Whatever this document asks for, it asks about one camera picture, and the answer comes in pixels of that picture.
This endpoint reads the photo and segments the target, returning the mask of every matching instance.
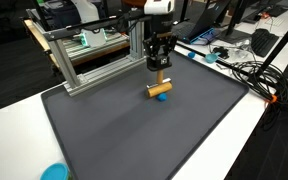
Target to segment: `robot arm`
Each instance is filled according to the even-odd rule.
[[[174,49],[177,37],[171,33],[174,0],[147,0],[144,13],[151,14],[151,38],[144,40],[147,68],[159,71],[172,66],[168,54]]]
[[[147,55],[146,63],[150,71],[157,71],[156,84],[147,86],[149,98],[157,96],[166,100],[165,92],[172,89],[170,78],[163,79],[163,69],[171,67],[169,53],[174,50],[177,36],[171,32],[175,0],[147,0],[144,13],[151,15],[152,36],[143,41]]]
[[[71,0],[80,14],[81,23],[88,23],[99,20],[96,6],[91,0]],[[103,29],[89,31],[82,29],[82,44],[83,46],[98,47],[106,43],[105,33]]]

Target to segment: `metal bracket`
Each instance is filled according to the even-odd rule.
[[[144,63],[145,58],[131,61],[125,57],[83,75],[78,75],[81,84],[77,87],[72,88],[68,82],[64,82],[64,87],[70,96],[75,96]]]
[[[130,55],[134,59],[140,59],[144,57],[144,23],[138,22],[135,28],[130,32]]]
[[[48,56],[48,55],[52,54],[52,51],[50,49],[47,49],[47,50],[44,50],[43,53],[45,56]]]

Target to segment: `gray mat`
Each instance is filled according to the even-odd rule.
[[[182,55],[171,59],[166,102],[145,97],[156,75],[145,65],[73,98],[63,87],[42,95],[74,179],[170,179],[248,91]]]

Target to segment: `cable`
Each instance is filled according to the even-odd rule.
[[[271,27],[270,27],[270,33],[271,33],[271,31],[272,31],[272,26],[273,26],[273,18],[271,17],[271,20],[272,20],[272,23],[271,23]]]
[[[130,32],[135,28],[135,26],[139,22],[139,20],[138,19],[134,20],[134,22],[131,25],[129,25],[128,28],[124,28],[124,25],[127,24],[128,22],[129,21],[126,20],[125,16],[121,16],[118,18],[117,23],[116,23],[116,27],[114,27],[114,28],[117,30],[117,32]]]
[[[260,19],[257,21],[256,26],[255,26],[255,30],[257,29],[257,26],[260,24]]]
[[[254,61],[239,62],[232,64],[239,71],[232,71],[234,77],[240,82],[247,84],[250,89],[263,97],[269,104],[265,111],[262,128],[267,131],[273,127],[282,109],[288,111],[288,81],[283,72],[276,66],[270,65],[267,69],[261,70],[263,62]],[[249,76],[241,74],[241,70],[248,71]],[[276,90],[275,94],[269,88],[269,84]]]

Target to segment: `aluminum frame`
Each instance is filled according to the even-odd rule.
[[[63,76],[66,79],[63,85],[70,96],[75,96],[82,93],[87,89],[90,89],[146,62],[144,48],[142,45],[144,40],[143,21],[137,22],[134,29],[130,32],[130,55],[113,63],[107,64],[101,68],[97,68],[93,71],[79,75],[76,74],[61,39],[79,34],[79,29],[70,30],[69,28],[63,28],[46,32],[38,23],[33,22],[33,25],[38,31],[41,32],[49,44],[50,49],[60,66]]]

